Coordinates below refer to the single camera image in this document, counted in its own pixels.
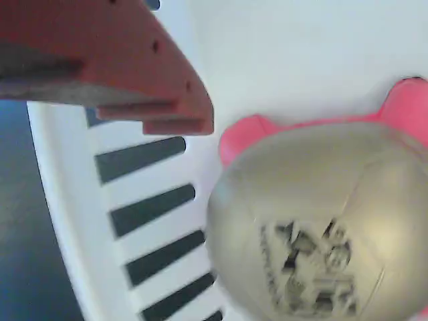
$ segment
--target white surface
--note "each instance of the white surface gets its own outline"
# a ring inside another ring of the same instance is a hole
[[[163,0],[157,16],[205,81],[216,132],[186,138],[183,155],[103,187],[95,154],[159,137],[128,122],[87,129],[81,108],[29,104],[49,210],[86,320],[139,320],[179,287],[174,273],[184,285],[210,270],[200,247],[129,290],[122,265],[205,224],[226,126],[254,112],[289,122],[377,109],[399,78],[428,76],[427,12],[424,0]],[[153,185],[140,183],[154,177]],[[114,239],[109,210],[186,183],[194,184],[195,201]],[[220,307],[224,320],[246,320],[217,286],[171,320],[200,321]]]

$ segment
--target pink plastic shape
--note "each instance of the pink plastic shape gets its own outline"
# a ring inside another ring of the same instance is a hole
[[[220,159],[227,167],[251,145],[278,132],[346,122],[386,124],[402,130],[428,148],[428,82],[421,78],[401,80],[391,89],[378,112],[364,116],[320,119],[287,126],[278,126],[259,114],[243,118],[223,133],[219,147]]]

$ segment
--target printed graphic on ball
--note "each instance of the printed graphic on ball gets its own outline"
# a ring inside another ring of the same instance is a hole
[[[374,275],[357,275],[352,264],[363,254],[362,243],[353,241],[335,219],[322,229],[320,224],[289,221],[260,227],[272,303],[277,312],[295,317],[354,318],[368,302],[382,269],[372,260],[368,274]]]

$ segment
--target red plastic piece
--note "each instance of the red plastic piece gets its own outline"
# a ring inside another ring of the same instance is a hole
[[[428,148],[428,82],[411,78],[398,82],[389,92],[381,109],[374,114],[329,118],[278,126],[261,115],[243,118],[229,127],[220,140],[220,158],[224,166],[251,145],[285,130],[343,122],[378,122],[402,130]]]
[[[97,107],[146,133],[213,131],[202,81],[141,0],[2,0],[0,98]]]

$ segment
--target dark blue surface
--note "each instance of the dark blue surface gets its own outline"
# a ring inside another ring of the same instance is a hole
[[[0,320],[83,320],[49,217],[23,102],[0,102]]]

